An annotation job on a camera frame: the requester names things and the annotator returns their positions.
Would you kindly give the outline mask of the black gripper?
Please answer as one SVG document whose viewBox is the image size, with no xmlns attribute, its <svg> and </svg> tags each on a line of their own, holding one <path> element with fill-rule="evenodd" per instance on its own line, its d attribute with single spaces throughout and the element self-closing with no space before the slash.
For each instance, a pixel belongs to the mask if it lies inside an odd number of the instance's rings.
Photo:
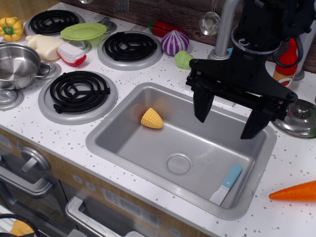
<svg viewBox="0 0 316 237">
<path fill-rule="evenodd" d="M 227 60 L 192 59 L 187 80 L 194 92 L 196 118 L 206 120 L 217 96 L 252 109 L 242 140 L 253 139 L 270 120 L 284 120 L 298 96 L 270 76 L 267 57 L 235 46 Z"/>
</svg>

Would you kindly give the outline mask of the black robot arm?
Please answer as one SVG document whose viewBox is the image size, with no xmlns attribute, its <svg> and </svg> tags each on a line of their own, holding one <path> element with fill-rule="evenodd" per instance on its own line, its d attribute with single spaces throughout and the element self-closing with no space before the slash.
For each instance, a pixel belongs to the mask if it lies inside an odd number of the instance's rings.
<svg viewBox="0 0 316 237">
<path fill-rule="evenodd" d="M 297 101 L 296 93 L 269 75 L 265 63 L 289 39 L 303 55 L 300 35 L 311 31 L 316 11 L 312 0 L 246 0 L 233 28 L 237 4 L 225 2 L 215 49 L 207 59 L 190 61 L 187 83 L 199 121 L 205 121 L 215 96 L 250 108 L 241 138 L 251 139 L 269 122 L 283 120 Z"/>
</svg>

